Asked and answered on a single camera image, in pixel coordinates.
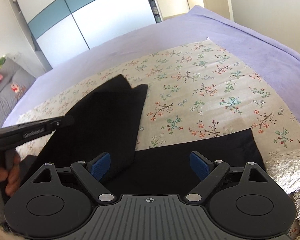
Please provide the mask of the person's left hand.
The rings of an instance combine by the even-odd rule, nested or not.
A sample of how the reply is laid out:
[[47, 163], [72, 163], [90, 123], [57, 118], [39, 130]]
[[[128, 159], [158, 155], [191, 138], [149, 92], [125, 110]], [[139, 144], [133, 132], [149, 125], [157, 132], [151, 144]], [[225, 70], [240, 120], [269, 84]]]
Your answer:
[[7, 171], [0, 167], [0, 182], [7, 181], [5, 193], [11, 197], [20, 187], [20, 156], [16, 151], [10, 151], [13, 153], [13, 166]]

